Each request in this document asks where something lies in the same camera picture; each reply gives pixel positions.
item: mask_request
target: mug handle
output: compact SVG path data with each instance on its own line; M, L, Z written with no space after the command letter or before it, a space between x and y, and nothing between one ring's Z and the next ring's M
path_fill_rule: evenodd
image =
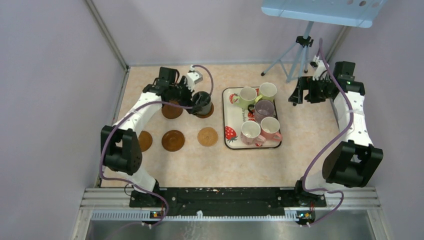
M264 136L259 135L259 136L257 136L257 138L255 138L255 140L253 142L255 144L257 144L259 147L261 147L262 144L264 144L266 141L267 141L267 139Z
M281 136L281 134L279 132L277 132L272 137L272 140L276 141L276 142L281 142L283 140L283 136Z
M250 104L249 106L247 106L247 110L249 111L249 113L254 114L254 112L251 110L251 108L254 108L255 105Z
M257 102L259 102L259 100L261 100L262 99L262 95L259 95L259 96L257 96L255 99L254 99L254 103L256 104Z
M240 96L233 96L232 97L232 104L239 104L240 103L240 101L238 101L238 102L236 102L237 100L239 100L240 99Z

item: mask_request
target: tray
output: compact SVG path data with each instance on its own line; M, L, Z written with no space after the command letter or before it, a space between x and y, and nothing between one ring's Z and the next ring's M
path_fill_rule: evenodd
M240 91L243 87L229 87L224 89L222 92L222 117L223 117L223 131L224 131L224 143L225 145L232 150L246 150L246 149L275 149L281 145L281 142L277 141L266 141L262 146L257 146L255 144L246 145L240 139L242 133L242 124L246 121L254 121L255 119L249 113L248 110L241 109L240 107L231 103L231 96L234 94L240 94ZM259 91L258 86L253 86L252 88L256 89L256 92ZM274 117L278 119L277 109L274 111ZM226 128L232 128L236 133L235 136L226 137Z

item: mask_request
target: table surface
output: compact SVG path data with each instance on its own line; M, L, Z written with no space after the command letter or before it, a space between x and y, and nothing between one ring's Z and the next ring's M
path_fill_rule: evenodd
M189 66L170 66L182 75ZM214 113L201 119L186 111L176 119L165 118L158 111L146 124L144 130L153 138L152 146L143 152L142 166L161 187L290 187L303 176L315 155L338 133L337 123L330 102L293 106L287 101L296 87L296 81L286 83L286 76L278 64L265 76L260 73L267 64L205 65L214 80L212 102ZM123 117L139 99L143 88L159 75L159 66L132 67L119 118ZM211 82L203 73L203 81L196 91L209 92ZM313 74L311 69L306 75ZM229 87L259 86L270 82L277 86L275 105L283 136L282 145L275 149L231 150L224 144L222 92ZM200 145L198 132L206 127L218 133L218 142L211 147ZM181 131L185 144L176 152L162 147L162 136L170 131ZM327 150L327 156L333 148ZM321 157L311 173L318 172L325 157ZM121 177L105 171L106 176ZM103 181L102 187L123 187L124 182Z

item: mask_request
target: metal floor plate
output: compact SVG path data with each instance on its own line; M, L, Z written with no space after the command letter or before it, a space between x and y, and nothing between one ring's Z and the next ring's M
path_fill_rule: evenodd
M325 211L317 212L317 217ZM105 239L129 221L92 220L86 240ZM286 221L168 221L153 229L132 225L110 240L374 240L366 210L338 211L314 227Z

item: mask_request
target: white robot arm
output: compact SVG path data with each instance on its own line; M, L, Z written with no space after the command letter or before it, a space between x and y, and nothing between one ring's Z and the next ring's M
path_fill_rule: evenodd
M156 180L141 166L142 153L138 137L150 118L162 108L162 104L149 104L141 109L139 108L151 102L174 100L178 101L181 106L193 107L187 110L191 114L196 114L195 109L201 109L201 106L197 107L192 102L192 93L195 85L203 80L202 74L191 66L186 76L182 76L177 83L175 82L177 73L176 69L161 67L159 77L154 80L153 84L144 88L131 110L113 126L104 126L101 132L101 144L103 146L111 130L128 117L118 127L111 143L106 146L107 151L103 165L150 192L154 189ZM118 142L122 142L122 146L117 146L116 143Z
M352 110L336 85L330 80L324 62L315 57L311 65L315 74L299 77L293 94L288 99L295 106L302 103L303 91L308 90L305 100L310 103L325 102L332 99L339 131L349 124L353 112L353 124L340 138L338 146L325 158L322 172L308 176L307 189L326 188L328 190L345 187L364 187L383 159L383 151L375 148L371 141L364 114L365 88L362 82L355 81L355 63L336 62L333 75L349 99Z

